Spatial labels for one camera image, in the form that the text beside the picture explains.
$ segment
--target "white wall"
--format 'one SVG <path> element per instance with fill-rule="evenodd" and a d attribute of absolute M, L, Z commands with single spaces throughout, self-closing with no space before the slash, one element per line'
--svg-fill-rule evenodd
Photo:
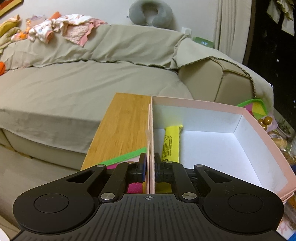
<path fill-rule="evenodd" d="M 23 5 L 1 17 L 19 14 L 22 19 L 34 15 L 50 17 L 59 11 L 62 15 L 78 13 L 102 19 L 108 23 L 132 24 L 126 18 L 135 0 L 24 0 Z M 173 10 L 174 22 L 171 29 L 181 31 L 182 27 L 192 29 L 193 37 L 214 40 L 218 0 L 164 0 Z"/>

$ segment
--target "yellow snack bar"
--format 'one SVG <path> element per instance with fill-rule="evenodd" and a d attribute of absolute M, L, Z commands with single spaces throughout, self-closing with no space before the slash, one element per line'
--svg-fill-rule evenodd
<path fill-rule="evenodd" d="M 183 128 L 180 126 L 168 126 L 165 129 L 165 137 L 163 141 L 163 152 L 161 160 L 168 159 L 169 161 L 179 162 L 179 144 L 180 131 Z"/>
<path fill-rule="evenodd" d="M 179 144 L 180 144 L 180 126 L 169 126 L 165 129 L 165 137 L 163 141 L 163 152 L 161 160 L 179 162 Z M 155 193 L 171 193 L 172 188 L 169 183 L 156 183 Z"/>

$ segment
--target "metal screw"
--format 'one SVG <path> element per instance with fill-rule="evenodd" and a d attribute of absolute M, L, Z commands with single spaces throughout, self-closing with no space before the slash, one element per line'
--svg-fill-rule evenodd
<path fill-rule="evenodd" d="M 111 200 L 111 199 L 115 198 L 115 194 L 110 193 L 110 192 L 105 192 L 101 195 L 101 198 L 104 200 Z"/>
<path fill-rule="evenodd" d="M 183 198 L 187 199 L 187 200 L 192 200 L 194 198 L 196 198 L 196 194 L 193 192 L 186 192 L 182 195 Z"/>

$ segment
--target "green fabric edge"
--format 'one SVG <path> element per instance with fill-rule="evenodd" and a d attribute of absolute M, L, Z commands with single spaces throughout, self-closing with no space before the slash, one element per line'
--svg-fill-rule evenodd
<path fill-rule="evenodd" d="M 141 149 L 126 153 L 124 155 L 115 157 L 115 158 L 107 160 L 107 161 L 100 162 L 98 164 L 104 164 L 106 166 L 110 166 L 110 165 L 113 165 L 115 163 L 119 163 L 119 162 L 122 162 L 122 161 L 125 161 L 125 160 L 128 160 L 128 159 L 134 158 L 136 156 L 139 156 L 141 153 L 146 153 L 146 151 L 147 151 L 147 148 L 143 147 Z"/>
<path fill-rule="evenodd" d="M 260 102 L 260 104 L 261 104 L 261 106 L 262 106 L 262 108 L 263 108 L 265 114 L 266 114 L 266 115 L 268 114 L 267 109 L 266 109 L 266 107 L 265 107 L 265 104 L 264 104 L 264 102 L 263 102 L 261 99 L 250 99 L 250 100 L 247 100 L 247 101 L 245 101 L 245 102 L 242 102 L 242 103 L 238 104 L 237 106 L 238 106 L 238 107 L 245 107 L 246 105 L 251 104 L 251 103 L 253 103 L 253 102 Z"/>

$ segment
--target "ribbed black surface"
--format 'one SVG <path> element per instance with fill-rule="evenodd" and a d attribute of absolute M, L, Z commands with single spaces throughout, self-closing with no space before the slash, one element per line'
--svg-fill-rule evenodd
<path fill-rule="evenodd" d="M 23 231 L 14 240 L 282 241 L 283 239 L 273 231 L 245 236 L 221 230 L 204 217 L 196 204 L 178 201 L 173 194 L 125 194 L 118 202 L 102 204 L 88 223 L 69 233 L 40 235 Z"/>

